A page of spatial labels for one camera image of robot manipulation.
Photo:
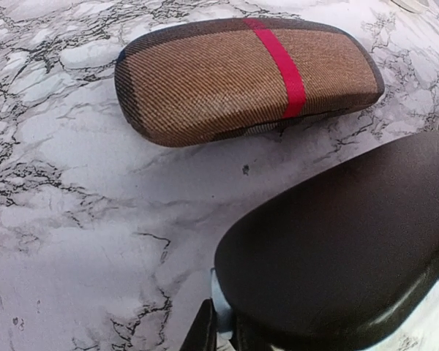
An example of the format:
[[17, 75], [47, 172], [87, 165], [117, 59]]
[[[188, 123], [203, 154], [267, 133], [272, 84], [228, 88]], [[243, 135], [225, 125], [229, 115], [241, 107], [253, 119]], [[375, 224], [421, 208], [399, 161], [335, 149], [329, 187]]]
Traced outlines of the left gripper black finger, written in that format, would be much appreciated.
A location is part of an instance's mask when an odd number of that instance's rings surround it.
[[215, 351], [217, 349], [217, 316], [212, 299], [200, 305], [180, 351]]

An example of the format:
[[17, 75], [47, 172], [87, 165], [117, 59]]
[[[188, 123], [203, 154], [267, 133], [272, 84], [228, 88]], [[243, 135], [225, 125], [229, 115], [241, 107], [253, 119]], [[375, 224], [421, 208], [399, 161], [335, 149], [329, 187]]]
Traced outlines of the light blue cleaning cloth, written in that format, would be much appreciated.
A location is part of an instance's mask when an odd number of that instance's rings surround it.
[[212, 268], [210, 273], [211, 299], [216, 314], [217, 332], [222, 339], [230, 341], [233, 337], [234, 329], [233, 310], [230, 304], [226, 301], [226, 298], [220, 287], [216, 270]]

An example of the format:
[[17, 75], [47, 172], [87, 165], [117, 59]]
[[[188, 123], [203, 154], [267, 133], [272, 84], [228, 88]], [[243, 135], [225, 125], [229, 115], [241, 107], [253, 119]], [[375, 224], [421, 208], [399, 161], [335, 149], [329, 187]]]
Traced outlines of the black glasses case beige lining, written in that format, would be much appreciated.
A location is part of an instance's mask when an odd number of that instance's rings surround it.
[[439, 131], [386, 143], [273, 197], [214, 256], [238, 321], [287, 350], [363, 350], [439, 280]]

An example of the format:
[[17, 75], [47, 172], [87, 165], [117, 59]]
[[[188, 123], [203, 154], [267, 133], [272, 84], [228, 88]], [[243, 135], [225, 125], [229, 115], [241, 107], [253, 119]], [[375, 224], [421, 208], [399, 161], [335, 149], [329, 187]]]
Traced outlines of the brown fabric case red stripe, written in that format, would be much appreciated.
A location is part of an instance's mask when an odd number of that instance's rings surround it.
[[204, 20], [144, 34], [120, 52], [114, 82], [132, 128], [166, 147], [354, 113], [385, 90], [350, 34], [286, 18]]

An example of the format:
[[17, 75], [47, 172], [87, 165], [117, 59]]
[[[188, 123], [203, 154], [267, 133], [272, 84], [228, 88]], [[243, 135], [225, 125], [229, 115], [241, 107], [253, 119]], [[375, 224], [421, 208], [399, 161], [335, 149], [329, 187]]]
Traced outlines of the white plate with blue spiral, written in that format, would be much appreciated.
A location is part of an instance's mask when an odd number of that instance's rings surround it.
[[429, 2], [426, 0], [391, 0], [397, 6], [412, 13], [423, 13], [429, 9]]

